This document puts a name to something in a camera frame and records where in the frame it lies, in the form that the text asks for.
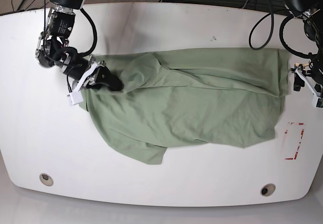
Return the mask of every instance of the green t-shirt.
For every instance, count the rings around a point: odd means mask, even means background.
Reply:
[[[248,147],[275,137],[288,56],[271,48],[98,56],[125,87],[83,91],[81,107],[110,147],[147,164],[160,164],[168,147]]]

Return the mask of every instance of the red marking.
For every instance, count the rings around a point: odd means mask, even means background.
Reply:
[[[304,129],[302,129],[302,131],[301,131],[301,141],[302,141],[302,139],[303,139],[303,135],[304,135]],[[297,147],[297,150],[296,150],[296,153],[295,153],[295,157],[294,158],[286,158],[285,160],[295,160],[296,158],[297,158],[297,155],[298,155],[298,150],[299,150],[299,147],[301,146],[301,143],[302,142],[299,142],[299,144],[298,144],[298,147]]]

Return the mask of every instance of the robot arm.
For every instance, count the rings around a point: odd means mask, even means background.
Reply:
[[[36,57],[41,66],[61,68],[63,74],[75,80],[74,89],[68,83],[68,98],[72,105],[83,101],[81,90],[88,88],[99,89],[105,85],[112,91],[121,91],[123,84],[120,79],[113,75],[104,62],[96,62],[95,57],[90,60],[84,57],[91,55],[97,43],[97,32],[95,24],[90,16],[82,9],[84,0],[50,0],[56,6],[49,11],[44,31],[38,38]],[[78,10],[88,19],[93,30],[92,47],[79,53],[77,49],[69,46],[68,38],[72,32],[75,13]]]
[[[87,88],[100,88],[107,86],[110,90],[120,91],[123,84],[118,77],[111,74],[104,62],[96,62],[92,56],[88,61],[85,56],[90,55],[97,43],[95,24],[89,15],[82,9],[84,0],[50,0],[55,6],[50,9],[44,31],[39,36],[36,57],[40,65],[45,68],[58,66],[62,72],[71,77],[77,83],[72,90],[69,86],[69,98],[72,104],[82,102],[80,90]],[[305,86],[305,77],[311,77],[316,86],[319,101],[316,107],[323,108],[323,0],[282,0],[290,10],[288,16],[280,27],[280,39],[282,45],[290,53],[301,58],[309,59],[310,70],[305,71],[304,66],[295,67],[292,72],[295,73],[294,90],[299,91]],[[68,38],[72,32],[75,14],[73,10],[80,10],[89,20],[93,30],[93,45],[87,52],[78,53],[77,49],[69,47]],[[285,25],[293,18],[300,18],[304,21],[304,30],[307,37],[315,41],[318,47],[317,54],[304,54],[297,52],[284,41]]]
[[[290,10],[291,15],[286,17],[281,26],[279,37],[284,48],[291,54],[303,59],[309,59],[307,65],[295,65],[291,69],[295,75],[294,90],[300,91],[301,87],[307,85],[314,95],[313,105],[323,108],[323,0],[282,0],[285,6]],[[286,24],[299,18],[304,22],[304,31],[308,39],[316,42],[318,47],[317,54],[304,54],[293,50],[284,40],[284,28]],[[308,77],[311,77],[316,85],[312,86]]]

